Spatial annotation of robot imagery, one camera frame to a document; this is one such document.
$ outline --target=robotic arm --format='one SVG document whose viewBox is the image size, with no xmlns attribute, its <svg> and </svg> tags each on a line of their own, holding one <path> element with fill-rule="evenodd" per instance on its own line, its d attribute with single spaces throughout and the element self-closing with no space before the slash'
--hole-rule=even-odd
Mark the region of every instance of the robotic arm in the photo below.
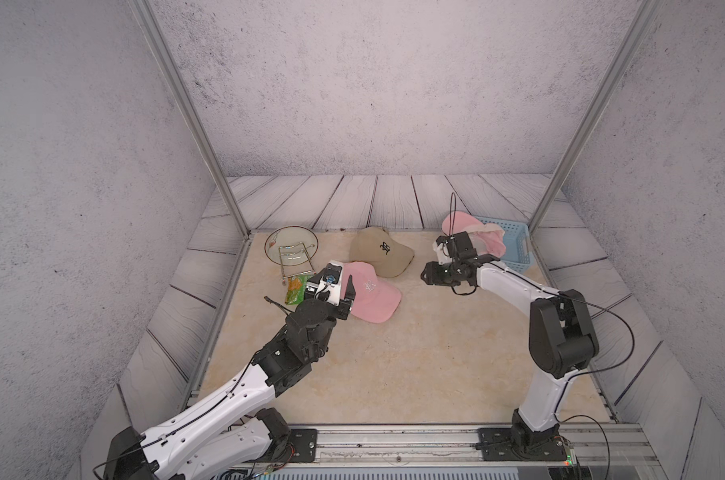
<svg viewBox="0 0 725 480">
<path fill-rule="evenodd" d="M 600 349 L 584 297 L 576 290 L 560 292 L 536 283 L 498 257 L 478 256 L 466 232 L 440 236 L 433 248 L 438 261 L 426 264 L 421 274 L 425 283 L 455 287 L 467 281 L 475 289 L 496 293 L 529 317 L 528 348 L 538 369 L 512 416 L 510 436 L 513 454 L 534 458 L 559 436 L 557 413 L 571 387 L 570 378 Z"/>
<path fill-rule="evenodd" d="M 290 428 L 266 408 L 230 431 L 239 418 L 280 396 L 328 351 L 336 319 L 346 320 L 355 288 L 341 297 L 343 265 L 331 262 L 309 280 L 304 301 L 285 326 L 229 382 L 143 434 L 128 427 L 112 438 L 107 480 L 201 480 L 237 463 L 285 458 Z"/>
</svg>

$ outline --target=green snack bag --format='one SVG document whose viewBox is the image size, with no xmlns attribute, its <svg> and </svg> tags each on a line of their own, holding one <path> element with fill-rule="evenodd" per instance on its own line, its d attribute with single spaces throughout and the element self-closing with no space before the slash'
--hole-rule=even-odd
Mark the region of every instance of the green snack bag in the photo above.
<svg viewBox="0 0 725 480">
<path fill-rule="evenodd" d="M 304 286 L 310 275 L 294 275 L 288 279 L 288 293 L 285 295 L 286 305 L 298 305 L 304 301 Z"/>
</svg>

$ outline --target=wall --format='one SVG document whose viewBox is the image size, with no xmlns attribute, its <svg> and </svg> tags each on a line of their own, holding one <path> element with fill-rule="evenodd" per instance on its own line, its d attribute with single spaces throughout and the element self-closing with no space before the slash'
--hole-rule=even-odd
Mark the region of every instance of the wall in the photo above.
<svg viewBox="0 0 725 480">
<path fill-rule="evenodd" d="M 62 478 L 213 190 L 125 0 L 0 2 L 0 478 Z"/>
<path fill-rule="evenodd" d="M 669 0 L 564 190 L 725 427 L 725 0 Z"/>
<path fill-rule="evenodd" d="M 153 1 L 227 175 L 545 173 L 638 0 Z"/>
</svg>

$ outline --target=pink hat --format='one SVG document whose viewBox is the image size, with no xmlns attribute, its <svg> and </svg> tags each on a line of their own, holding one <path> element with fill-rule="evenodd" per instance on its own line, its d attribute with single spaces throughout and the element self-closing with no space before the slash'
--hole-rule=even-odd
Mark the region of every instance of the pink hat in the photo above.
<svg viewBox="0 0 725 480">
<path fill-rule="evenodd" d="M 346 284 L 352 276 L 355 286 L 355 301 L 352 304 L 352 314 L 359 319 L 371 323 L 381 323 L 397 310 L 403 294 L 386 280 L 376 276 L 373 265 L 365 262 L 352 262 L 344 264 L 341 274 L 341 291 L 346 292 Z"/>
<path fill-rule="evenodd" d="M 452 220 L 453 232 L 450 231 Z M 443 233 L 449 235 L 458 232 L 470 233 L 469 237 L 473 240 L 473 245 L 479 255 L 491 254 L 501 258 L 506 253 L 504 229 L 499 225 L 483 224 L 470 214 L 455 212 L 453 215 L 449 214 L 443 220 Z"/>
</svg>

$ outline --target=beige baseball cap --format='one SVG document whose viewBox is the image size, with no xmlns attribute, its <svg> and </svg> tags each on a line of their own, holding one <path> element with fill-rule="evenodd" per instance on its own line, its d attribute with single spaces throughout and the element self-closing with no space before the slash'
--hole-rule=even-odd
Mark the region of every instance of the beige baseball cap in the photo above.
<svg viewBox="0 0 725 480">
<path fill-rule="evenodd" d="M 398 244 L 381 226 L 369 226 L 357 233 L 349 249 L 350 262 L 373 265 L 378 276 L 392 278 L 405 271 L 413 260 L 413 249 Z"/>
</svg>

